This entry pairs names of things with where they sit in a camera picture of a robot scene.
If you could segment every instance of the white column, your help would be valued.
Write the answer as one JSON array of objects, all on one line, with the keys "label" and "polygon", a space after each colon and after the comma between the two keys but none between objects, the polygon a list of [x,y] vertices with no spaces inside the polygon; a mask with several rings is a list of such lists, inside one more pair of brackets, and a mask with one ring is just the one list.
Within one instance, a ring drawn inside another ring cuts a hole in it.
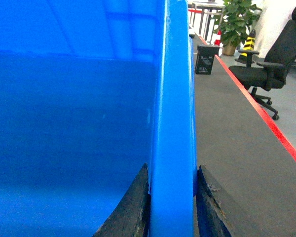
[{"label": "white column", "polygon": [[296,0],[263,0],[259,6],[263,9],[255,27],[255,50],[260,52],[259,58],[265,58],[285,24],[291,19]]}]

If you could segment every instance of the chair wheel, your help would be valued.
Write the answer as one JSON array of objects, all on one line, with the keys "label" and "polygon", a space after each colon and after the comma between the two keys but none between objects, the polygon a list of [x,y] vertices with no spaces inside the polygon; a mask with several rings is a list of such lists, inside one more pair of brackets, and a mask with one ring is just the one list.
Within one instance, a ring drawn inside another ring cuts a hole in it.
[{"label": "chair wheel", "polygon": [[272,119],[273,120],[278,120],[280,117],[278,116],[278,115],[274,115],[273,117],[272,117]]}]

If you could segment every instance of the chair base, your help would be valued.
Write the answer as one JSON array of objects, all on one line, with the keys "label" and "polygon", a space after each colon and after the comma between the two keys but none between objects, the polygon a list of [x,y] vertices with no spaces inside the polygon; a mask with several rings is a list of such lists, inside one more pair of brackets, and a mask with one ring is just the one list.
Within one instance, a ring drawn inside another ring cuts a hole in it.
[{"label": "chair base", "polygon": [[251,96],[254,98],[254,100],[259,103],[260,105],[262,105],[263,107],[271,110],[272,112],[274,112],[274,116],[272,117],[273,120],[278,120],[280,117],[277,115],[278,111],[276,109],[274,109],[271,104],[271,97],[267,97],[267,96],[263,96],[263,95],[257,95],[257,88],[253,87],[252,92],[250,93]]}]

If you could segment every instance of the bin wall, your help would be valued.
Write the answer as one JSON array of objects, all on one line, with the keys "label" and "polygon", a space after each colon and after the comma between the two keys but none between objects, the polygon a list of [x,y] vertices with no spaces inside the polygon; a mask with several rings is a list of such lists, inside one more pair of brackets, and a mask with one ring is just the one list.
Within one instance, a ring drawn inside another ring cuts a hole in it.
[{"label": "bin wall", "polygon": [[187,2],[166,1],[152,159],[153,237],[193,236],[194,84]]},{"label": "bin wall", "polygon": [[0,50],[153,62],[158,0],[0,0]]},{"label": "bin wall", "polygon": [[0,52],[0,236],[92,236],[151,159],[155,82],[151,63]]}]

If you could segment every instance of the green leaves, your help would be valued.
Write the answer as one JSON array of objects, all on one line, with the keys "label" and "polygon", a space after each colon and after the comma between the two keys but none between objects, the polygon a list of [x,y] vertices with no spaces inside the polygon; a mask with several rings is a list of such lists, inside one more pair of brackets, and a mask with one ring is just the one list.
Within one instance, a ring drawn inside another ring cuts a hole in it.
[{"label": "green leaves", "polygon": [[248,8],[251,6],[251,4],[252,4],[251,0],[242,0],[239,5],[241,7]]},{"label": "green leaves", "polygon": [[[222,43],[230,42],[233,46],[238,46],[241,42],[245,43],[248,37],[247,30],[250,31],[253,21],[259,18],[254,11],[260,9],[255,4],[251,5],[251,0],[223,0],[223,2],[224,20],[220,25]],[[218,16],[214,18],[215,23],[218,24]]]}]

